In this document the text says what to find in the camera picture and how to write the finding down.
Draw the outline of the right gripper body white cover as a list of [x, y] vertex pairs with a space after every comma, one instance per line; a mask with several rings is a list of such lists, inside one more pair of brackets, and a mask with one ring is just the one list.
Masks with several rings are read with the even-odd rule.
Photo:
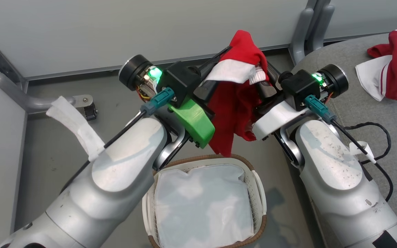
[[253, 124], [252, 132], [257, 140], [261, 140], [305, 113], [305, 108], [296, 111], [287, 102], [281, 102]]

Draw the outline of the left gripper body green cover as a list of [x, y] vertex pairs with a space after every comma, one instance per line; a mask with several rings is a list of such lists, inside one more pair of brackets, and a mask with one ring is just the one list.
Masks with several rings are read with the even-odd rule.
[[194, 91], [199, 87], [200, 83], [194, 85], [192, 93], [183, 99], [182, 105], [178, 108], [175, 107], [174, 103], [180, 101], [172, 99], [168, 104], [168, 110], [173, 111], [181, 126], [184, 127], [193, 142], [197, 144], [197, 147], [205, 148], [215, 133], [215, 127], [212, 123], [214, 113], [209, 110], [202, 99], [194, 94]]

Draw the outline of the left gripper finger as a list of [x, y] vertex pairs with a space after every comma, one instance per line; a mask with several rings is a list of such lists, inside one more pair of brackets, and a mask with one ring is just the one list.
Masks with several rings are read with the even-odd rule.
[[215, 80], [206, 80], [201, 86], [202, 93], [201, 93], [201, 99], [205, 102], [208, 103], [211, 100], [211, 97], [213, 96], [219, 82]]
[[227, 53], [232, 47], [228, 46], [225, 49], [221, 50], [219, 53], [214, 55], [212, 58], [208, 59], [205, 63], [203, 63], [200, 67], [198, 67], [198, 70], [201, 75], [205, 74], [205, 69], [211, 64], [211, 63], [217, 63], [222, 55]]

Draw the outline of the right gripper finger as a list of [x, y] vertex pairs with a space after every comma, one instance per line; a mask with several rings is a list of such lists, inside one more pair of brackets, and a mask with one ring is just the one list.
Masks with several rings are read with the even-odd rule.
[[267, 75], [271, 85], [276, 85], [279, 78], [279, 71], [270, 62], [267, 62]]
[[256, 83], [256, 89], [261, 101], [268, 100], [277, 94], [276, 88], [269, 82], [259, 82]]

